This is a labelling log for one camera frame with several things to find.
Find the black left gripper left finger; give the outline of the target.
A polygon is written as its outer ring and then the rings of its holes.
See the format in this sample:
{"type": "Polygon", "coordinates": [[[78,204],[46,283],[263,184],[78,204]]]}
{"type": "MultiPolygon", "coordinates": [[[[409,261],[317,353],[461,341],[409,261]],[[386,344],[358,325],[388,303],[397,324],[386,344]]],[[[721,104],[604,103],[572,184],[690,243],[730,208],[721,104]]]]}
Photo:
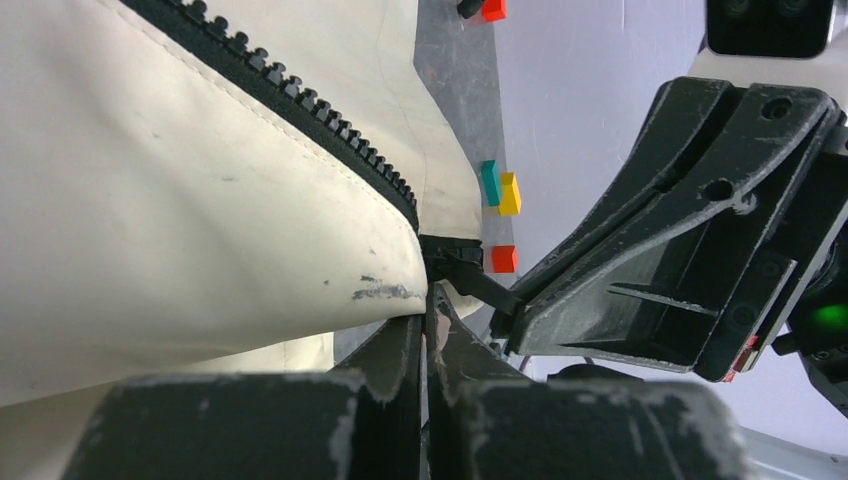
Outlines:
{"type": "Polygon", "coordinates": [[[422,317],[326,373],[179,374],[114,387],[67,479],[415,479],[422,317]]]}

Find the cream zip-up jacket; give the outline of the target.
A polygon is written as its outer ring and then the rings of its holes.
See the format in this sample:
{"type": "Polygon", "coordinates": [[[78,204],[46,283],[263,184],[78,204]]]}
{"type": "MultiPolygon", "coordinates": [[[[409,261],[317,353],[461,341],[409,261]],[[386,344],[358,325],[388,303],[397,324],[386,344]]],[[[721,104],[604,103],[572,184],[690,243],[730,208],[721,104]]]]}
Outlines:
{"type": "Polygon", "coordinates": [[[416,1],[1,5],[1,475],[139,375],[326,371],[425,309],[481,194],[416,1]]]}

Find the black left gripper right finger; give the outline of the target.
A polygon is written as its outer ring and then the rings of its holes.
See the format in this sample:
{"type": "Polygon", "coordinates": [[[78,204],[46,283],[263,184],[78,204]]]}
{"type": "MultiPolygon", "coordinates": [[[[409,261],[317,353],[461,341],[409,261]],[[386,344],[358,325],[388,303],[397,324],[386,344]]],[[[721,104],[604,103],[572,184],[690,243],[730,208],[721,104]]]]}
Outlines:
{"type": "Polygon", "coordinates": [[[436,479],[748,479],[729,409],[687,382],[535,382],[502,361],[433,284],[425,320],[436,479]]]}

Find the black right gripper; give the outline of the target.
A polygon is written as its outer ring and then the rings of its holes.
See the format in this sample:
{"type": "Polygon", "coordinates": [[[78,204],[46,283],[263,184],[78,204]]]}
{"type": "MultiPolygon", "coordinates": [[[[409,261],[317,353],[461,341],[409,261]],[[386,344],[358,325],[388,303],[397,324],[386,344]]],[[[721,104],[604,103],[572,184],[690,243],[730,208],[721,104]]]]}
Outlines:
{"type": "Polygon", "coordinates": [[[495,313],[511,352],[729,381],[799,357],[847,412],[847,127],[821,90],[678,77],[578,227],[495,313]]]}

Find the black zipper pull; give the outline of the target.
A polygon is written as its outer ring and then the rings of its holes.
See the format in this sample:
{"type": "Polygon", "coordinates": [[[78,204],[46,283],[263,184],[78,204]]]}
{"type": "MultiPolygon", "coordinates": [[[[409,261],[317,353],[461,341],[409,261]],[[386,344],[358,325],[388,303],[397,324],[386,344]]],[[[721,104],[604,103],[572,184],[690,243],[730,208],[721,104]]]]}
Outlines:
{"type": "Polygon", "coordinates": [[[484,272],[480,240],[421,235],[419,241],[430,282],[447,280],[459,294],[481,300],[497,312],[508,316],[517,312],[518,297],[484,272]]]}

